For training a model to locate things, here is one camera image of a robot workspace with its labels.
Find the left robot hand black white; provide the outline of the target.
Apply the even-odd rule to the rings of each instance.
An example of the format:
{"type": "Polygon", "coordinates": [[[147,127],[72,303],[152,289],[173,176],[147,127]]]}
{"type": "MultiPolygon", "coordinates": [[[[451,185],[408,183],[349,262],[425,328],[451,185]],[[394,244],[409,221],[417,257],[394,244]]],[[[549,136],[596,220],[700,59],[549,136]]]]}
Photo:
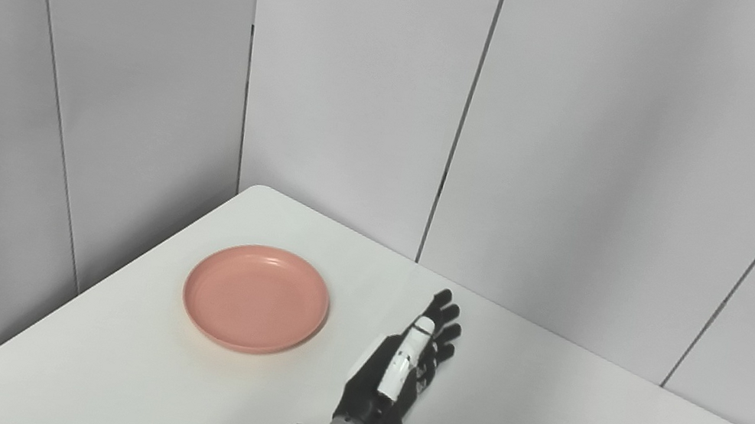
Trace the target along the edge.
{"type": "Polygon", "coordinates": [[[402,333],[382,343],[345,383],[333,413],[352,424],[403,424],[440,365],[455,355],[460,306],[450,289],[432,297],[402,333]]]}

